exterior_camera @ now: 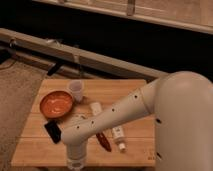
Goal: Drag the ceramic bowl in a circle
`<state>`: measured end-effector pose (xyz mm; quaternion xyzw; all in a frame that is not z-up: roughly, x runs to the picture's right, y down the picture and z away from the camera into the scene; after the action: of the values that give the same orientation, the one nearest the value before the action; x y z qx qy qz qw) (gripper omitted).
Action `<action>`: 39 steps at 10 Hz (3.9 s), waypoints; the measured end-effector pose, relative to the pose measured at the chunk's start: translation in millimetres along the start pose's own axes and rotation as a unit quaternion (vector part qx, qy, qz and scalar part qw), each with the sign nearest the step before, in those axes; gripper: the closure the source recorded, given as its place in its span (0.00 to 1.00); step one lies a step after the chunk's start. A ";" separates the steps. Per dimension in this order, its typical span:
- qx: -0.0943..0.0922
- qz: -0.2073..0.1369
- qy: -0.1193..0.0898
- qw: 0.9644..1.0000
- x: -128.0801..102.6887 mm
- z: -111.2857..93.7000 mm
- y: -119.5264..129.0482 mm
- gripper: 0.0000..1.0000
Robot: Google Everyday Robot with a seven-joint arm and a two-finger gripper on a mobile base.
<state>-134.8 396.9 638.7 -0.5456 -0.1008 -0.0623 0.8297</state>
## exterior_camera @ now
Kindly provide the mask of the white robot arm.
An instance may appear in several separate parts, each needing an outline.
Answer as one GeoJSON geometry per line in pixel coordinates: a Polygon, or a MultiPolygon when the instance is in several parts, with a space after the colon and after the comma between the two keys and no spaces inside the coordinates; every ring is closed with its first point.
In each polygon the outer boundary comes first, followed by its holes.
{"type": "Polygon", "coordinates": [[[188,71],[159,78],[102,113],[72,122],[61,135],[68,168],[84,167],[91,136],[150,114],[156,171],[213,171],[213,82],[188,71]]]}

